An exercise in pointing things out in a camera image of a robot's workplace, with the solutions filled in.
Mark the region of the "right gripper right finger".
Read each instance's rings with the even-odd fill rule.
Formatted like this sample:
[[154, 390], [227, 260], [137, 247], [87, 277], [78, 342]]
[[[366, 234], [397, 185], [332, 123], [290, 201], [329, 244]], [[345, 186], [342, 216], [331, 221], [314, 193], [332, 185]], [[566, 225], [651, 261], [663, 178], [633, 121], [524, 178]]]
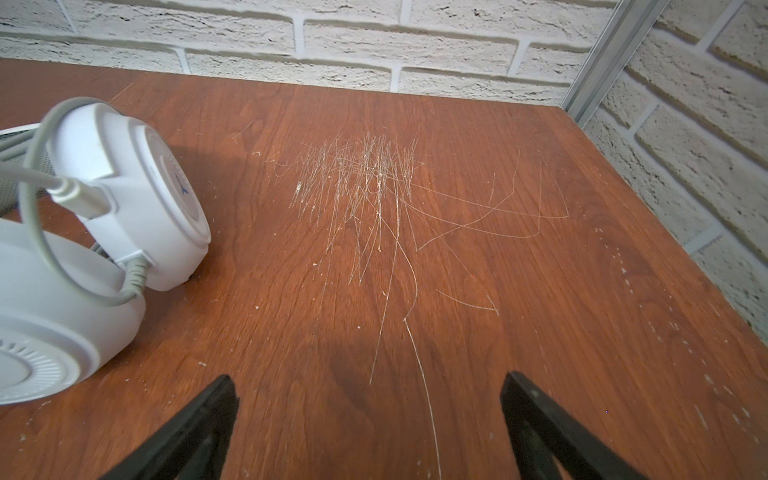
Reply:
[[519, 371], [506, 374], [500, 403], [522, 479], [643, 479]]

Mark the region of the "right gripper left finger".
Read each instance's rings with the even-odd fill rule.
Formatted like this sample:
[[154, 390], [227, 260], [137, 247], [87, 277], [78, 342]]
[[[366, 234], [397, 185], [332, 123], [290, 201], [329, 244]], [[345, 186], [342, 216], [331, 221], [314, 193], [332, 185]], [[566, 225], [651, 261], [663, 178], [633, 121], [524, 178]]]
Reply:
[[235, 384], [221, 375], [104, 479], [219, 479], [239, 408]]

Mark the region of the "white headphones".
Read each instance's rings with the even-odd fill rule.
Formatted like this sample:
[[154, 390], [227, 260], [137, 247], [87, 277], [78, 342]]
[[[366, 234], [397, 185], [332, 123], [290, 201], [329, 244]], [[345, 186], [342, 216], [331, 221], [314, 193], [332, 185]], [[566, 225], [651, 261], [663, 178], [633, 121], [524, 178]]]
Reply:
[[1, 401], [87, 379], [136, 337], [149, 290], [195, 272], [211, 231], [160, 134], [75, 97], [1, 134]]

